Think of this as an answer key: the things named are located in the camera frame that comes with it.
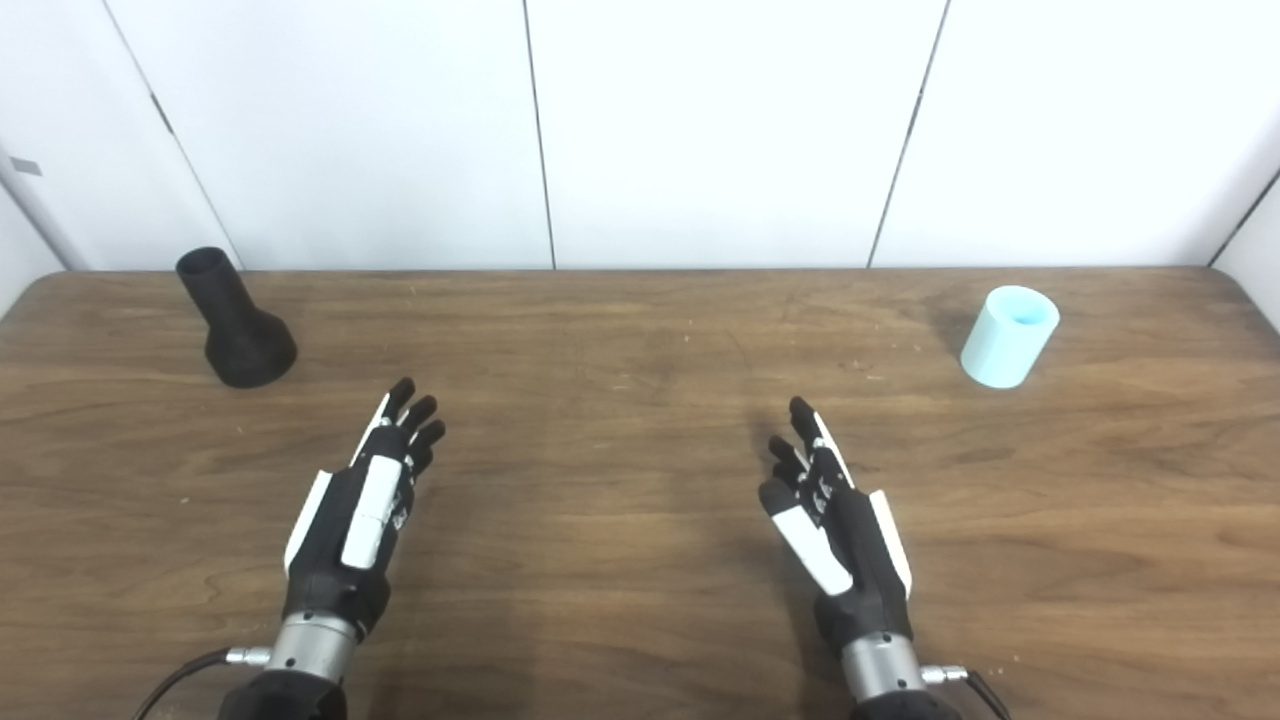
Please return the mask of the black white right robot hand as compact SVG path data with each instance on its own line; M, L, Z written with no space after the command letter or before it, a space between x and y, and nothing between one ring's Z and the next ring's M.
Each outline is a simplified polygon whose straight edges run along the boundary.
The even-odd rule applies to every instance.
M854 478L820 414L803 397L788 402L801 441L771 437L772 475L758 488L765 514L817 583L818 633L831 653L867 635L910 639L908 582L884 537L884 495Z

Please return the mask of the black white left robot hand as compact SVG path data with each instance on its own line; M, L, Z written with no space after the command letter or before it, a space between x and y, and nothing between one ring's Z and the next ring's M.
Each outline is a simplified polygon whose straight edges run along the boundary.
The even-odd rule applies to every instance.
M445 424L412 378L381 397L346 468L319 471L285 543L283 618L337 618L365 641L390 601L388 577L419 478Z

